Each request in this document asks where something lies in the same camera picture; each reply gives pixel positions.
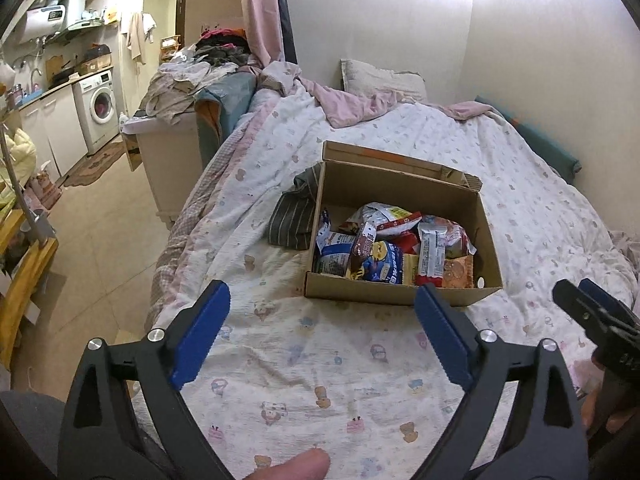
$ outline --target pink curtain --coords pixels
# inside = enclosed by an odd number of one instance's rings
[[[278,0],[242,0],[242,15],[249,48],[262,65],[284,61]]]

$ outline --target washing machine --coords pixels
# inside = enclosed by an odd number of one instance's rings
[[[118,113],[109,70],[73,83],[84,141],[93,155],[118,134]]]

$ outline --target brown wooden door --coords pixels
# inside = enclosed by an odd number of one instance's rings
[[[175,33],[180,36],[180,47],[184,47],[184,9],[187,0],[175,0]]]

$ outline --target blue gripper pad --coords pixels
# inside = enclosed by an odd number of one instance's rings
[[[474,378],[469,370],[470,349],[443,313],[437,298],[427,287],[422,286],[418,289],[414,310],[449,381],[462,386],[462,389],[468,392],[474,384]],[[452,313],[464,316],[453,310]]]
[[[216,339],[231,307],[231,294],[224,282],[213,281],[200,295],[193,309],[195,314],[191,325],[174,349],[174,370],[170,381],[178,391],[186,383],[195,380],[213,341]]]
[[[578,288],[620,321],[630,326],[635,326],[638,322],[621,301],[614,298],[606,290],[596,285],[596,283],[593,283],[589,278],[584,278],[580,282],[580,285],[578,285]]]

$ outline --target door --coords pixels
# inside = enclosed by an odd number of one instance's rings
[[[111,121],[115,114],[113,103],[113,92],[110,86],[98,88],[91,96],[91,106],[89,108],[91,118],[98,124],[105,124]]]
[[[87,153],[71,85],[43,99],[42,118],[60,175],[67,174]]]
[[[175,0],[175,33],[180,36],[180,48],[184,47],[184,9],[187,0]]]
[[[22,129],[36,145],[37,168],[40,169],[45,162],[50,160],[51,162],[47,166],[47,173],[49,173],[49,179],[55,183],[55,181],[60,178],[60,173],[58,172],[56,160],[53,157],[53,152],[49,145],[49,137],[47,137],[44,129],[41,103],[34,103],[21,110],[20,116],[22,118]]]

